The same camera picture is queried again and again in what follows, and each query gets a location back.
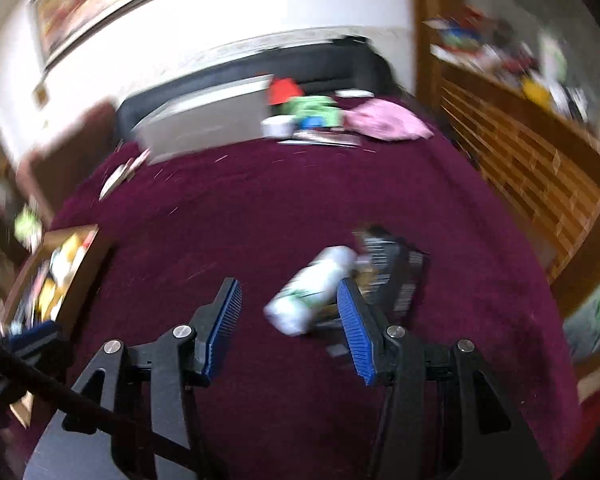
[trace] white bottle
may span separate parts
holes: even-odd
[[[276,294],[265,316],[286,335],[307,333],[320,311],[333,303],[338,283],[350,275],[357,257],[347,246],[327,247]]]

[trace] red object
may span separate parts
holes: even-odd
[[[301,97],[304,95],[302,89],[290,77],[286,79],[274,79],[269,86],[269,104],[281,105],[286,103],[292,97]]]
[[[366,387],[318,338],[278,332],[262,308],[323,248],[355,247],[352,229],[378,222],[431,257],[408,328],[426,342],[474,341],[558,477],[580,416],[562,321],[507,209],[433,131],[409,142],[363,138],[354,150],[267,139],[222,146],[143,166],[98,202],[111,171],[141,152],[124,144],[53,225],[96,223],[116,240],[74,332],[68,384],[104,342],[154,341],[232,276],[244,297],[235,336],[221,376],[196,389],[208,443],[237,480],[362,478],[383,389]],[[43,428],[18,432],[29,452]]]
[[[600,391],[582,403],[582,426],[573,443],[571,456],[575,460],[587,448],[600,425]]]

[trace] cardboard box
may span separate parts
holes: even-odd
[[[84,239],[91,231],[96,231],[96,235],[89,249],[86,251],[84,259],[76,270],[73,279],[69,283],[64,300],[62,300],[62,306],[58,312],[58,317],[56,318],[56,323],[60,326],[62,334],[66,338],[71,337],[89,289],[100,270],[107,251],[111,247],[111,241],[99,231],[97,225],[49,231],[44,235],[42,243],[22,267],[7,300],[0,307],[0,324],[8,325],[13,320],[20,300],[27,291],[32,278],[37,274],[40,264],[44,260],[49,259],[53,251],[62,246],[72,234],[77,233]],[[34,397],[30,393],[27,393],[25,397],[11,405],[11,411],[20,423],[25,428],[28,428],[33,409],[39,404],[40,402],[34,403]]]

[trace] metal screw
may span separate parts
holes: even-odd
[[[398,339],[398,338],[401,338],[403,335],[406,334],[406,330],[403,329],[400,325],[391,325],[389,328],[386,329],[386,334],[389,337],[393,337],[394,339]]]
[[[105,354],[115,354],[118,350],[122,348],[122,343],[117,339],[112,339],[111,341],[107,341],[104,343],[104,353]]]
[[[460,341],[458,341],[458,348],[461,352],[470,354],[475,350],[475,345],[468,339],[461,339]]]
[[[181,339],[191,334],[191,327],[189,325],[178,325],[173,329],[173,336]]]

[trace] pink cloth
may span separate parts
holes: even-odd
[[[371,99],[353,110],[344,112],[345,126],[380,140],[429,139],[433,132],[406,108]]]

